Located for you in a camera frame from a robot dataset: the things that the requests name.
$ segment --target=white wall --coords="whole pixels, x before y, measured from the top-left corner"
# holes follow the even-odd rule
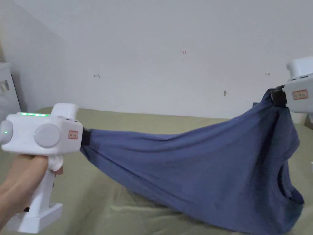
[[[1,45],[29,111],[74,102],[230,118],[284,84],[289,60],[313,55],[311,0],[0,3]]]

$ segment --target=hand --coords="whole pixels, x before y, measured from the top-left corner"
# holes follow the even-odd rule
[[[5,182],[0,185],[0,230],[1,218],[10,219],[30,205],[47,168],[45,156],[19,155],[13,162]],[[55,172],[55,175],[61,174],[63,168]]]

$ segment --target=gripper handle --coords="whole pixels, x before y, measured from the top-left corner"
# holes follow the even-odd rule
[[[40,213],[49,209],[53,182],[54,172],[47,170],[33,195],[33,201],[29,206],[29,211],[25,214],[26,217],[37,217]]]
[[[54,171],[63,165],[62,156],[49,156],[48,170],[35,190],[28,212],[13,216],[7,223],[8,230],[26,233],[38,233],[62,215],[62,204],[50,203],[54,182]]]
[[[33,201],[29,206],[29,211],[26,213],[26,217],[36,217],[40,213],[49,209],[50,196],[52,192],[54,182],[54,171],[61,168],[63,165],[62,156],[49,156],[48,170],[46,171],[44,178],[35,190],[33,195]]]

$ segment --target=white cabinet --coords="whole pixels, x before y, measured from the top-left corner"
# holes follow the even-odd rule
[[[7,63],[0,63],[0,121],[5,120],[7,115],[20,111],[10,66]]]

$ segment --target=gray round knob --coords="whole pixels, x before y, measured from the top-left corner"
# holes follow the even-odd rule
[[[10,121],[2,121],[0,124],[0,143],[7,144],[13,135],[13,125]]]
[[[43,148],[55,146],[61,139],[61,131],[54,124],[43,124],[34,132],[35,142]]]

